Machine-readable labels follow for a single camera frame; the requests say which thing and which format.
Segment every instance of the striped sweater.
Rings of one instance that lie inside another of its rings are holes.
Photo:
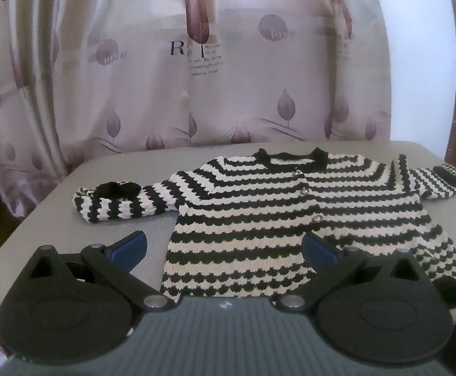
[[[304,156],[218,157],[141,187],[111,182],[73,197],[89,222],[179,211],[161,292],[275,296],[307,282],[301,253],[315,232],[339,249],[373,255],[409,249],[450,307],[456,307],[456,249],[421,199],[456,194],[456,168],[409,169],[400,155],[382,164],[320,149]]]

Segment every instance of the logo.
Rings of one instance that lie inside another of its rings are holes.
[[[233,304],[230,303],[229,301],[225,301],[224,303],[221,303],[220,304],[220,307],[224,310],[227,310],[227,309],[232,309],[233,308]]]

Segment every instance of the pink curtain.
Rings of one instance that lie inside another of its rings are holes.
[[[390,136],[378,0],[0,0],[0,194],[88,159]]]

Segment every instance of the gray table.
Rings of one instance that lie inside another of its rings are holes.
[[[94,187],[115,180],[130,180],[141,185],[169,178],[178,170],[195,169],[217,156],[249,155],[259,148],[269,153],[287,151],[309,153],[313,148],[332,153],[362,154],[380,162],[391,162],[399,154],[408,156],[409,167],[432,167],[442,163],[425,148],[408,142],[323,142],[266,143],[218,147],[183,148],[129,153],[99,158],[80,166],[18,227],[0,249],[0,303],[10,286],[41,245],[51,244],[60,253],[78,253],[91,243],[110,245],[135,230],[148,237],[146,258],[132,271],[139,279],[159,288],[167,242],[177,215],[167,213],[120,222],[90,224],[73,208],[71,198],[81,186]],[[456,197],[445,201],[425,201],[425,208],[442,224],[456,245]],[[456,321],[456,310],[453,310]]]

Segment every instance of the gray ribbed surface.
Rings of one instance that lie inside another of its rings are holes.
[[[232,304],[230,309],[220,305]],[[174,311],[149,314],[106,356],[47,368],[12,359],[0,376],[452,376],[440,364],[379,369],[327,346],[308,320],[266,299],[185,298]]]

